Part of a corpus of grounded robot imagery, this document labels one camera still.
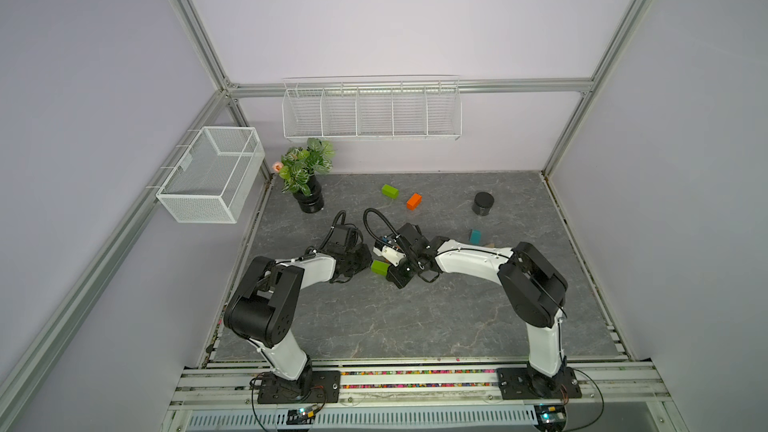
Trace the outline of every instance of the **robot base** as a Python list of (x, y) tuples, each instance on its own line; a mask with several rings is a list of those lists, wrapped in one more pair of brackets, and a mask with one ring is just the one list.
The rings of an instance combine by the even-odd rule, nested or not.
[(531, 365), (526, 368), (496, 369), (496, 374), (504, 400), (562, 399), (563, 388), (569, 399), (581, 398), (581, 388), (570, 367), (562, 367), (552, 378), (541, 374)]
[(341, 373), (338, 370), (312, 370), (308, 362), (296, 380), (286, 380), (267, 374), (259, 386), (258, 404), (334, 404), (339, 401)]

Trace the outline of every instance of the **orange block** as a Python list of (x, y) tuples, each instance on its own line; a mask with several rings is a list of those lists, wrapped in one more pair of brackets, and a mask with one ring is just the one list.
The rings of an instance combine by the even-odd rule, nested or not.
[(415, 210), (418, 204), (422, 203), (422, 197), (419, 194), (413, 194), (406, 202), (406, 207), (409, 210)]

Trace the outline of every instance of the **potted plant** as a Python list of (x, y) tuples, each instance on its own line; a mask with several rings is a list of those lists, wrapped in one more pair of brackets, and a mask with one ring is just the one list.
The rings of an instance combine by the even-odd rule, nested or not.
[(322, 187), (316, 176), (331, 171), (331, 158), (335, 154), (331, 142), (312, 138), (306, 141), (306, 149), (291, 147), (280, 158), (280, 162), (272, 165), (274, 171), (283, 178), (283, 192), (293, 194), (302, 212), (313, 214), (325, 205)]

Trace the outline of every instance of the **gray marble surface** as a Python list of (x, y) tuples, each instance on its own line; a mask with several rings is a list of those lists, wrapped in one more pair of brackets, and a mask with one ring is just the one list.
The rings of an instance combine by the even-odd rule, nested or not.
[[(468, 242), (470, 229), (481, 232), (481, 245), (535, 245), (568, 280), (563, 346), (571, 357), (615, 356), (605, 322), (560, 218), (536, 172), (330, 175), (320, 177), (325, 208), (304, 214), (296, 200), (277, 187), (267, 203), (252, 255), (295, 257), (317, 245), (333, 216), (347, 210), (347, 222), (363, 233), (362, 211), (381, 210), (396, 227), (417, 224), (427, 238), (447, 235)], [(398, 199), (381, 194), (389, 184)], [(491, 213), (471, 209), (476, 192), (495, 197)], [(413, 193), (423, 196), (415, 211), (406, 208)], [(374, 232), (386, 226), (370, 216)], [(366, 234), (366, 244), (372, 239)], [(296, 308), (293, 333), (314, 359), (436, 358), (527, 356), (524, 322), (498, 285), (464, 274), (443, 274), (427, 284), (414, 278), (398, 289), (365, 270), (345, 284), (314, 284)], [(216, 361), (261, 360), (255, 349), (224, 332)]]

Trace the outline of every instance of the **black flower pot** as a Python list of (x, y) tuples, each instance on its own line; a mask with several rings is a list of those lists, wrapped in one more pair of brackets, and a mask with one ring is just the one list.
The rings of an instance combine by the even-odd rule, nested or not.
[(317, 177), (310, 176), (310, 180), (306, 184), (310, 188), (310, 194), (305, 196), (302, 191), (298, 191), (293, 194), (293, 197), (299, 203), (302, 212), (306, 212), (307, 214), (320, 212), (325, 205), (322, 200), (322, 187), (320, 187), (320, 182), (317, 181)]

